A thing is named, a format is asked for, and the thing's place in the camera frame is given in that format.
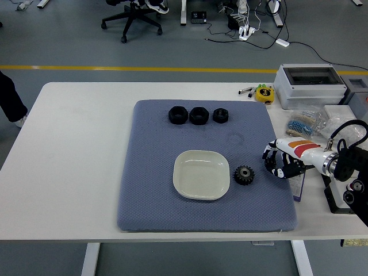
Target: white device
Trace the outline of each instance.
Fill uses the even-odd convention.
[[[331,64],[282,64],[274,88],[283,109],[337,105],[346,91]]]
[[[287,47],[290,45],[290,43],[288,43],[287,41],[283,40],[283,39],[276,39],[276,43],[281,45],[281,46],[284,46],[284,47]]]
[[[255,32],[255,28],[250,26],[239,27],[239,39],[246,41]]]

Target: square plate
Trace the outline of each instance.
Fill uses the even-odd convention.
[[[183,197],[217,200],[230,187],[229,163],[214,151],[185,151],[175,160],[172,181]]]

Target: table leg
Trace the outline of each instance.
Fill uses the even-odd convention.
[[[44,8],[44,6],[46,6],[46,4],[47,4],[47,2],[48,2],[49,0],[42,0],[38,5],[37,5],[37,8],[39,8],[39,9],[43,9]]]
[[[186,25],[186,0],[182,0],[182,12],[180,17],[180,24],[182,26]]]
[[[295,261],[297,263],[299,276],[313,276],[308,254],[306,253],[303,240],[292,240]]]
[[[280,3],[278,1],[270,1],[269,2],[269,7],[272,13],[276,13],[277,10],[279,9]],[[274,17],[274,21],[275,24],[278,28],[281,28],[283,26],[283,22],[281,20],[281,17],[279,14],[276,14],[273,16]]]
[[[85,262],[83,263],[82,276],[94,276],[98,260],[100,243],[88,243]]]
[[[360,0],[352,0],[357,6],[362,6],[363,3]]]

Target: hex nut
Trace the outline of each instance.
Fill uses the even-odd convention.
[[[182,125],[188,120],[188,111],[183,106],[174,106],[168,112],[168,119],[175,125]]]
[[[229,111],[224,108],[218,108],[213,112],[213,121],[223,124],[229,120]]]
[[[189,113],[189,121],[191,121],[193,125],[204,125],[207,123],[208,118],[209,112],[201,106],[193,108]]]

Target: tape measure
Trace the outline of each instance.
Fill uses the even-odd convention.
[[[274,101],[274,89],[267,87],[265,84],[258,85],[255,90],[255,99],[259,102],[263,102],[266,105],[273,103]]]

